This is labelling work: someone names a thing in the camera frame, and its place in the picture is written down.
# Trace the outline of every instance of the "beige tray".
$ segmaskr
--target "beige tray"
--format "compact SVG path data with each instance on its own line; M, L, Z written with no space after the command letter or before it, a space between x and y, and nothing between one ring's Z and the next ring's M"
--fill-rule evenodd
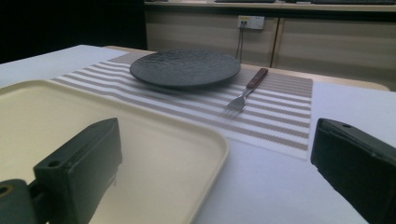
M34 179L33 166L88 125L120 123L123 164L91 223L190 223L227 155L225 138L49 81L0 89L0 180Z

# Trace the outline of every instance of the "table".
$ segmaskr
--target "table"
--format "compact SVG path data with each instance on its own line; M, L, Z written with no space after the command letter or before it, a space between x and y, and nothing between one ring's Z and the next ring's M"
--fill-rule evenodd
M125 54L122 50L77 46L0 64L0 85L58 77ZM376 84L346 82L377 89L369 90L339 85L343 80L337 78L312 78L311 132L318 118L337 119L396 146L396 93ZM232 139L229 144L229 159L195 223L366 223L309 161Z

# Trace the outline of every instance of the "cabinet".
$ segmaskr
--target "cabinet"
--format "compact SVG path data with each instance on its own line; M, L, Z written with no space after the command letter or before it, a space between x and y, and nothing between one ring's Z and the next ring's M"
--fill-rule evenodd
M235 55L237 16L146 12L148 49L211 49ZM265 18L263 30L245 30L243 63L269 67L277 18Z
M396 91L396 23L281 19L272 66Z

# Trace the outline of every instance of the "plate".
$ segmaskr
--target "plate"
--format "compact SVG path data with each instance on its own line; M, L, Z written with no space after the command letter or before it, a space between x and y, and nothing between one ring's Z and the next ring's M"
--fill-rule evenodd
M142 57L131 74L147 83L174 88L199 87L235 76L240 63L232 56L200 49L176 49Z

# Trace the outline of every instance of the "placemat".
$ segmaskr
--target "placemat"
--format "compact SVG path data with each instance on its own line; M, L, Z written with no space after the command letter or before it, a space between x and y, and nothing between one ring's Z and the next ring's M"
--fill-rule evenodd
M306 159L313 81L269 73L247 98L247 107L228 116L226 105L258 70L242 68L228 82L201 89L174 90L145 84L129 72L144 53L127 53L53 81L209 125L229 138Z

